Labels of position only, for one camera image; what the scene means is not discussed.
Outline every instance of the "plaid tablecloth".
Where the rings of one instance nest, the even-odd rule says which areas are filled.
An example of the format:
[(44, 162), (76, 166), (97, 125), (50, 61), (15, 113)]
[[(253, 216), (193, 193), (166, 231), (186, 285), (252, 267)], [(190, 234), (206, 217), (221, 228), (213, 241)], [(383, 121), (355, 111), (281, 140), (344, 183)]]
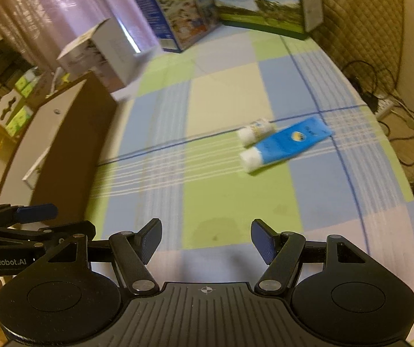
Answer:
[[(250, 223), (307, 240), (341, 234), (414, 290), (414, 200), (374, 116), (312, 41), (220, 27), (182, 54), (155, 58), (125, 97), (92, 188), (97, 238), (164, 235), (148, 268), (159, 282), (258, 280)], [(334, 134), (248, 175), (235, 130), (320, 116)], [(321, 270), (305, 265), (302, 276)], [(414, 343), (414, 327), (409, 335)]]

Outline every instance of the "metal screw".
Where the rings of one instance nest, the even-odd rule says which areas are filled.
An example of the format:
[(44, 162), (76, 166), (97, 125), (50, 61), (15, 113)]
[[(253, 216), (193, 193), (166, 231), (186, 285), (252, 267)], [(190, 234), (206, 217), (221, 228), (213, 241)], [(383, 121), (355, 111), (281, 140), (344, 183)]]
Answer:
[(155, 284), (151, 280), (141, 279), (133, 282), (131, 286), (138, 292), (146, 292), (153, 289), (155, 287)]
[(262, 280), (258, 284), (258, 286), (263, 291), (267, 291), (267, 292), (277, 291), (279, 288), (282, 287), (281, 284), (277, 280), (273, 280), (273, 279)]

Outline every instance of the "quilted headboard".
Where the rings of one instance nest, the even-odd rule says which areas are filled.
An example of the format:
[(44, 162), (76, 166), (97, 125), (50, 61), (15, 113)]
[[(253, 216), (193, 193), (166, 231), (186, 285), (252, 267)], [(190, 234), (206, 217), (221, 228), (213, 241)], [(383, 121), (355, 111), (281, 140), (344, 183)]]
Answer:
[[(364, 60), (376, 69), (388, 68), (398, 78), (403, 40), (403, 0), (323, 0), (324, 24), (312, 33), (341, 69), (352, 60)], [(362, 85), (370, 90), (372, 71), (353, 66)], [(379, 74), (379, 87), (391, 90), (391, 76)]]

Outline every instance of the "sheer curtain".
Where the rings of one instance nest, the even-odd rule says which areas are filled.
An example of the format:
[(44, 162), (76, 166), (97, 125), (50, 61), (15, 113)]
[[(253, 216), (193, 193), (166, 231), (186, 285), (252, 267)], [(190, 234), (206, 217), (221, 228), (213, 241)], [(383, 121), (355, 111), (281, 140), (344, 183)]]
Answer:
[(27, 60), (54, 70), (66, 44), (112, 16), (137, 50), (157, 45), (134, 0), (0, 0), (0, 34)]

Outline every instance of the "white cap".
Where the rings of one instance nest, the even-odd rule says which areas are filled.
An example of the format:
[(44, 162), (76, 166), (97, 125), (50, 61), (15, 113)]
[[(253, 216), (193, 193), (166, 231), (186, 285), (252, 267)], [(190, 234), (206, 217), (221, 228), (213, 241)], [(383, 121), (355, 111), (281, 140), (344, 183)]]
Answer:
[(237, 136), (244, 147), (250, 146), (257, 141), (257, 137), (255, 137), (254, 131), (250, 127), (240, 128), (237, 131)]
[(242, 167), (248, 174), (263, 167), (260, 151), (258, 151), (256, 147), (251, 147), (248, 150), (242, 151), (239, 156), (241, 157)]

